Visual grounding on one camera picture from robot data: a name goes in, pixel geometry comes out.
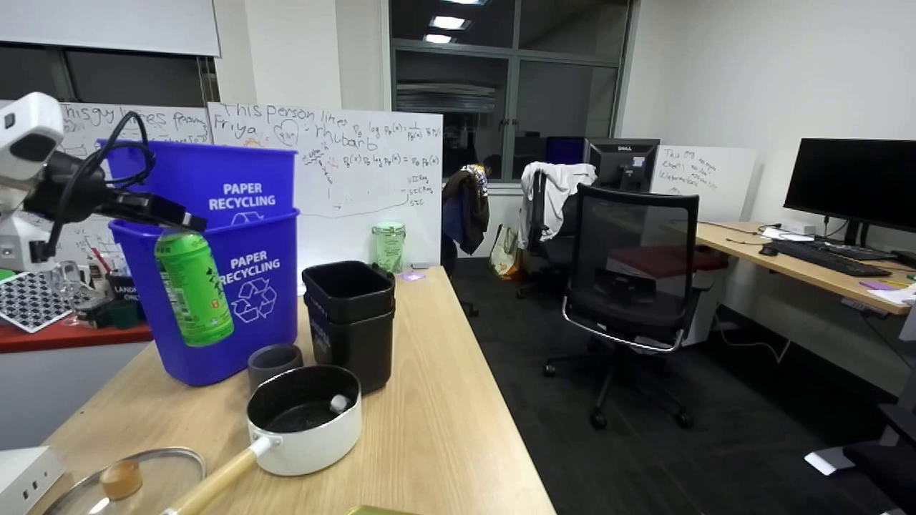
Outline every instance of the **office chair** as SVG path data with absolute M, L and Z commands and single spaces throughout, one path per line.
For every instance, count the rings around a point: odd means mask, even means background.
M 845 455 L 864 472 L 898 510 L 916 512 L 916 414 L 898 405 L 878 405 L 893 432 L 897 447 L 855 442 Z
M 593 404 L 593 425 L 605 428 L 605 401 L 618 366 L 635 351 L 669 354 L 682 349 L 698 302 L 692 288 L 698 198 L 579 188 L 573 272 L 561 315 L 591 331 L 593 344 L 609 344 L 613 362 Z M 546 356 L 543 374 L 575 356 Z M 692 414 L 674 397 L 658 395 L 679 425 Z

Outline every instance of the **black mesh chair back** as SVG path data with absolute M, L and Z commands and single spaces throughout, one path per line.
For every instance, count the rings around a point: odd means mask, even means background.
M 674 351 L 689 331 L 698 198 L 581 186 L 563 316 L 598 338 Z

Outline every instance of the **can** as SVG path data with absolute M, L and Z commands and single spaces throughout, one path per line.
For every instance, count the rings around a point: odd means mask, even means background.
M 187 346 L 227 339 L 236 324 L 208 242 L 198 232 L 166 232 L 155 259 Z

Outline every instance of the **desk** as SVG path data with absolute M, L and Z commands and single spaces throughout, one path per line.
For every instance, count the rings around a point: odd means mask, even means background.
M 208 512 L 343 515 L 357 504 L 425 515 L 552 512 L 447 275 L 435 265 L 397 281 L 396 301 L 392 378 L 363 401 L 357 447 L 307 478 L 254 468 Z M 297 334 L 312 354 L 303 308 Z M 250 442 L 246 395 L 246 374 L 180 387 L 148 346 L 48 447 L 78 478 L 151 447 L 191 447 L 221 465 Z
M 841 272 L 834 272 L 834 269 L 825 269 L 825 265 L 815 265 L 815 263 L 807 263 L 807 259 L 797 259 L 790 253 L 777 253 L 777 258 L 758 253 L 761 242 L 768 242 L 758 235 L 698 223 L 697 242 L 718 248 L 721 253 L 729 253 L 729 258 L 738 258 L 738 259 L 749 259 L 749 263 L 755 263 L 761 269 L 787 275 L 787 276 L 810 284 L 815 288 L 834 291 L 840 296 L 847 296 L 847 301 L 853 301 L 860 305 L 868 305 L 874 311 L 881 311 L 881 315 L 907 315 L 910 311 L 907 305 L 898 305 L 898 302 L 890 302 L 885 296 L 870 295 L 860 284 L 860 276 L 850 276 L 850 275 L 841 275 Z M 893 272 L 893 275 L 898 275 L 898 276 L 913 272 L 910 265 L 903 265 L 903 263 L 878 263 L 878 265 Z
M 57 319 L 35 334 L 21 331 L 14 325 L 0 325 L 0 354 L 2 351 L 35 351 L 35 349 L 71 349 L 71 346 L 104 346 L 104 344 L 135 344 L 148 339 L 148 325 L 130 329 L 95 329 L 74 325 L 71 319 Z
M 910 305 L 898 305 L 898 302 L 890 302 L 885 296 L 870 295 L 860 284 L 860 276 L 850 276 L 850 275 L 841 275 L 841 272 L 834 272 L 834 269 L 825 269 L 825 265 L 815 265 L 815 263 L 807 263 L 807 259 L 797 259 L 790 253 L 777 253 L 777 258 L 758 253 L 761 242 L 768 242 L 761 235 L 702 223 L 697 228 L 697 242 L 718 248 L 718 252 L 725 252 L 729 258 L 738 258 L 738 259 L 749 259 L 749 263 L 755 263 L 761 269 L 787 275 L 787 276 L 802 281 L 807 286 L 834 291 L 834 295 L 847 296 L 847 301 L 853 301 L 860 305 L 868 305 L 868 308 L 874 308 L 878 315 L 903 316 L 903 315 L 910 311 Z M 910 265 L 903 265 L 903 263 L 877 263 L 877 265 L 893 272 L 893 276 L 898 276 L 898 281 L 904 281 L 904 275 L 913 272 Z M 913 408 L 916 405 L 916 371 L 913 371 L 913 362 L 907 362 L 907 366 L 910 366 L 910 378 L 907 378 L 904 389 L 897 397 L 897 405 L 903 405 L 903 408 Z M 845 452 L 840 447 L 810 452 L 805 459 L 812 464 L 825 475 L 834 475 L 835 468 L 847 468 L 850 465 L 850 459 L 845 458 Z

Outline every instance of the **chair armrest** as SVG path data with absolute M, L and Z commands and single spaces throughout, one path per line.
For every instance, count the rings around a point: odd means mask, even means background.
M 888 422 L 907 441 L 916 447 L 916 414 L 907 408 L 898 408 L 893 404 L 881 404 L 878 405 L 881 414 L 888 417 Z

